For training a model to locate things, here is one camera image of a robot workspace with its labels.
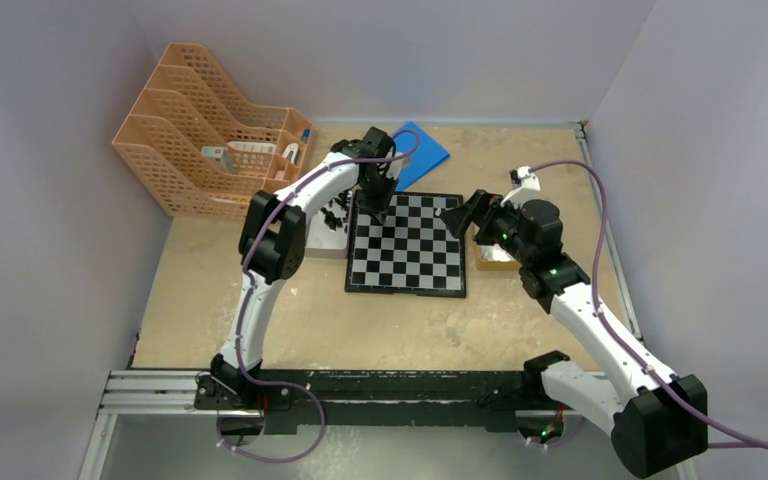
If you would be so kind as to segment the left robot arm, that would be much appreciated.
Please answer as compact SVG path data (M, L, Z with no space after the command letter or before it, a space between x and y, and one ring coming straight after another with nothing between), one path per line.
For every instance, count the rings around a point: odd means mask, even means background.
M238 243L239 305L210 366L220 397L232 408L247 408L257 399L262 383L255 375L268 322L282 287L302 265L312 217L351 190L357 207L383 223L403 160L393 137L371 127L361 139L335 143L319 165L289 186L252 197Z

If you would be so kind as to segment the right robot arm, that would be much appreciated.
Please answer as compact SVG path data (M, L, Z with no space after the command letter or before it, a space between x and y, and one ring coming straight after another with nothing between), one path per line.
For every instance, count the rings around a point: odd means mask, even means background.
M684 409L707 410L707 390L694 375L679 377L652 355L610 311L584 270L563 250L563 223L551 202L521 206L476 191L440 212L452 234L475 226L476 239L501 247L520 264L528 296L569 330L602 370L584 372L559 351L527 361L521 392L536 407L552 400L604 432L622 465L647 478L708 448L706 424Z

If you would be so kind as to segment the silver tin with black pieces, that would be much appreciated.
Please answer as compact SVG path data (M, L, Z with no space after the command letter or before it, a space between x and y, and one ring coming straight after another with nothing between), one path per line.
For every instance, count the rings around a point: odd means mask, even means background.
M349 226L353 191L339 193L328 200L313 216L307 231L307 257L345 259L349 246Z

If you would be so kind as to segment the black and white chessboard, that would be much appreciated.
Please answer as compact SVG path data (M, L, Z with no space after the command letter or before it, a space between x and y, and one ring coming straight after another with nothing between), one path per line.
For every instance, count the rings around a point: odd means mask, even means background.
M344 291L466 297L465 240L434 214L463 202L460 194L399 192L382 224L354 207Z

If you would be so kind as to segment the orange mesh file organizer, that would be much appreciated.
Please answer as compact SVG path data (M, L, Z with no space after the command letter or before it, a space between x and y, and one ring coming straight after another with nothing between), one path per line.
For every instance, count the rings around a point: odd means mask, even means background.
M244 219L304 172L314 124L248 100L208 48L171 42L112 145L170 216Z

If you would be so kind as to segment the black mounting rail base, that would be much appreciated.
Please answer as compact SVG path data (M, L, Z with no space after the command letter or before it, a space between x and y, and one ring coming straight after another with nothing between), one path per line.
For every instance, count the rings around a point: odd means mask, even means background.
M194 406L249 412L270 435L302 425L477 427L554 441L575 426L572 410L540 394L523 371L255 370L201 372Z

